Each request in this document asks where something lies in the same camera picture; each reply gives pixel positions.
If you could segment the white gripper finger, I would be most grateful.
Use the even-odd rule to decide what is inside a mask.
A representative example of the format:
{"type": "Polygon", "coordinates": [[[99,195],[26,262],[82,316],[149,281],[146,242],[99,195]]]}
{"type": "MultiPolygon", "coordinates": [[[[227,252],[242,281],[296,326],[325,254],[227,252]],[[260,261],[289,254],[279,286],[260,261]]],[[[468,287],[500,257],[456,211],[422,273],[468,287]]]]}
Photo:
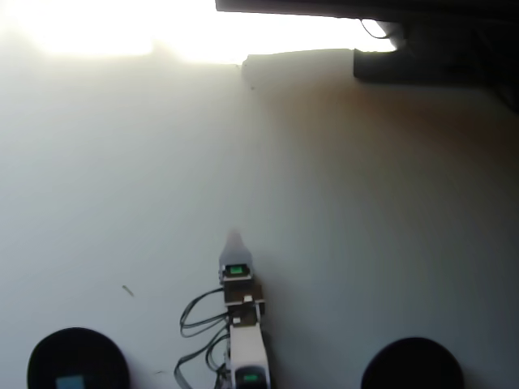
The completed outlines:
{"type": "Polygon", "coordinates": [[[219,257],[219,267],[244,264],[252,267],[252,253],[245,246],[238,230],[231,230],[219,257]]]}

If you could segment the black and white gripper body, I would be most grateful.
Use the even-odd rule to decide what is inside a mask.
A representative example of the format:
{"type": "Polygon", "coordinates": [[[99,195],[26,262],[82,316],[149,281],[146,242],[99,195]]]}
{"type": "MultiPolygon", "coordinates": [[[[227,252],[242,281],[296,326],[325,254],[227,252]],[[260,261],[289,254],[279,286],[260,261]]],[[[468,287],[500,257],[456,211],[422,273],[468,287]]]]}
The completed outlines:
{"type": "Polygon", "coordinates": [[[254,269],[250,264],[239,263],[222,265],[219,272],[220,284],[229,282],[248,282],[254,279],[254,269]]]}

